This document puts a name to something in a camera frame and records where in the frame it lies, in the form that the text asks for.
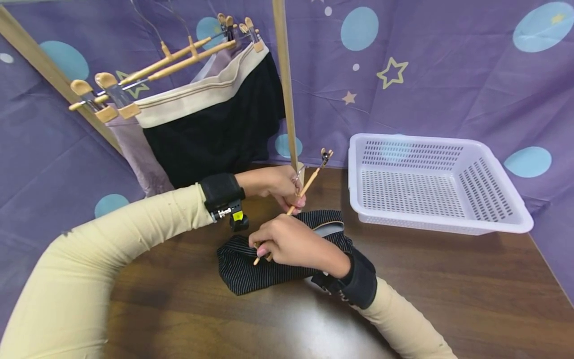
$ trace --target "star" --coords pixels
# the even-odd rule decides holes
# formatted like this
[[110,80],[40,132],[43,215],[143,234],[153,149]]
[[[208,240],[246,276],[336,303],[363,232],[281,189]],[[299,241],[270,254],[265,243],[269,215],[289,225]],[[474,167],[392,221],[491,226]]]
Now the star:
[[[118,79],[121,81],[123,79],[125,79],[126,77],[128,77],[128,74],[126,74],[125,72],[122,72],[120,70],[116,70],[115,74],[118,75]],[[149,90],[148,85],[146,85],[145,83],[141,83],[139,84],[139,86],[136,87],[132,87],[129,88],[127,90],[127,92],[130,93],[130,95],[134,98],[137,99],[139,97],[139,92],[140,91],[145,91],[145,90]]]
[[556,14],[556,16],[552,18],[552,25],[562,22],[562,20],[564,20],[564,17],[565,17],[564,14]]
[[[395,61],[395,59],[391,56],[391,58],[389,59],[389,63],[387,64],[387,68],[385,68],[381,72],[377,72],[377,77],[380,78],[381,80],[383,80],[383,90],[385,90],[387,87],[389,87],[392,83],[403,83],[402,72],[405,70],[405,68],[408,64],[409,64],[408,62],[397,63]],[[391,65],[393,65],[394,68],[400,67],[401,69],[398,71],[398,74],[397,74],[398,79],[391,79],[389,81],[387,79],[387,76],[385,76],[385,74],[389,71],[389,69],[391,68]]]
[[352,94],[347,91],[347,96],[342,98],[342,100],[345,100],[345,106],[347,106],[349,103],[355,103],[355,96],[357,96],[357,94]]

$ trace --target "hand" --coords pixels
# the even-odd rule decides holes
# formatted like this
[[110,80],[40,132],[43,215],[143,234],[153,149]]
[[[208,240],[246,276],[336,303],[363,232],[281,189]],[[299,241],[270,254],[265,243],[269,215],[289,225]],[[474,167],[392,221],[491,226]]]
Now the hand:
[[305,196],[299,198],[297,193],[302,184],[297,180],[297,173],[289,165],[258,168],[235,175],[237,182],[245,190],[247,197],[273,195],[285,212],[295,206],[293,214],[298,214],[305,206]]
[[273,253],[280,264],[314,268],[336,278],[343,278],[351,269],[351,261],[333,243],[321,238],[297,218],[281,214],[264,223],[249,236],[249,247],[264,242],[257,256]]

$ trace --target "black striped garment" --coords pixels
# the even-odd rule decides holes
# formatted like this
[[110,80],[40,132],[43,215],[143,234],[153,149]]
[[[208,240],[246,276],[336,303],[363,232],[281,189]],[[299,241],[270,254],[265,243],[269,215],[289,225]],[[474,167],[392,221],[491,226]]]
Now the black striped garment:
[[[334,243],[345,253],[351,253],[353,242],[343,233],[343,218],[340,211],[319,210],[294,216],[312,228],[326,240]],[[271,285],[293,279],[303,279],[319,273],[316,269],[293,267],[274,261],[261,260],[253,265],[257,251],[249,248],[245,236],[233,236],[217,250],[219,275],[236,295],[243,295]]]

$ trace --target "arm sleeve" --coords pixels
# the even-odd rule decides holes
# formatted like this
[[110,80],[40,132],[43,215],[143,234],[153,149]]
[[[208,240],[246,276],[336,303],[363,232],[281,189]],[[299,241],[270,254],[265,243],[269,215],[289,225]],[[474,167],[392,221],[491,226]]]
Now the arm sleeve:
[[456,359],[432,324],[381,278],[373,303],[356,308],[404,359]]
[[119,271],[143,252],[213,222],[199,184],[72,229],[42,254],[0,343],[0,358],[100,358]]

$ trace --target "person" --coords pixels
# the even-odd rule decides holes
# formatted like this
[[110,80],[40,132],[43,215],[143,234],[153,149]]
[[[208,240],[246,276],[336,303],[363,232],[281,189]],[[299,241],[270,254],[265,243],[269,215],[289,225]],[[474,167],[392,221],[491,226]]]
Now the person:
[[[246,196],[274,196],[286,211],[305,206],[290,166],[235,175]],[[1,359],[99,358],[106,343],[110,294],[119,271],[141,253],[180,233],[209,225],[201,184],[146,198],[57,237],[42,254],[12,312]],[[358,251],[348,256],[296,218],[280,215],[249,238],[278,263],[330,274],[337,289],[405,358],[456,358],[432,325]]]

